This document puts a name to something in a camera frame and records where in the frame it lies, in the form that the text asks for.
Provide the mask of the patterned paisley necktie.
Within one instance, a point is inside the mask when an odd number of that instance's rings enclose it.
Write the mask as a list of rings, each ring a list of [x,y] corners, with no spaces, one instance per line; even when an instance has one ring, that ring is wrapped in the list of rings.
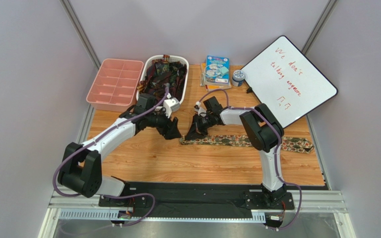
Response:
[[[314,144],[306,138],[282,137],[281,150],[296,153],[310,154],[314,151]],[[181,145],[215,145],[252,147],[247,135],[214,135],[202,139],[186,140],[183,136],[179,139]]]

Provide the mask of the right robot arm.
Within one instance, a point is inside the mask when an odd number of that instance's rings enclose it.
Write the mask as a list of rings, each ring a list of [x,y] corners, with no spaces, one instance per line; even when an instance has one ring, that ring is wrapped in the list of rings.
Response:
[[[262,192],[267,203],[278,203],[286,194],[279,168],[279,154],[284,129],[269,107],[260,103],[249,108],[223,107],[211,97],[198,107],[185,140],[203,139],[215,125],[242,125],[251,145],[259,151],[262,164]]]

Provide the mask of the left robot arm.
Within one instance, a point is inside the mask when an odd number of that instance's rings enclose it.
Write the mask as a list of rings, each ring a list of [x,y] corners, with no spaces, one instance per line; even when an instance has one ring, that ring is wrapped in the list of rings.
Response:
[[[53,176],[55,191],[68,196],[57,188],[60,184],[74,192],[72,197],[119,197],[127,183],[102,174],[104,159],[147,127],[157,129],[166,140],[180,138],[178,118],[171,117],[173,110],[179,106],[179,101],[170,95],[158,100],[152,95],[141,94],[137,103],[120,114],[103,132],[82,144],[72,142],[66,147],[63,161]]]

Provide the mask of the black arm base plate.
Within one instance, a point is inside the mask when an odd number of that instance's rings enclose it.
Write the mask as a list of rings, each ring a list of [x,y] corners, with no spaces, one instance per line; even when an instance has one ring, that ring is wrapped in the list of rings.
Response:
[[[278,203],[267,203],[262,185],[129,182],[120,199],[96,196],[97,208],[132,210],[133,215],[149,212],[150,218],[249,219],[253,210],[295,212],[299,198],[313,191],[303,186],[286,186]]]

